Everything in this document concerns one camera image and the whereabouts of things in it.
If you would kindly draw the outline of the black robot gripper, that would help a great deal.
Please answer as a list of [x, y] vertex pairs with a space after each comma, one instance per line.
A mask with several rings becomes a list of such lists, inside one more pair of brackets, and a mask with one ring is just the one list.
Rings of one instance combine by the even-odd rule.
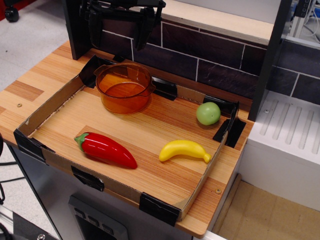
[[90, 41], [96, 48], [101, 43], [103, 18], [135, 20], [134, 46], [140, 51], [146, 46], [165, 7], [163, 0], [83, 0], [79, 15], [88, 18]]

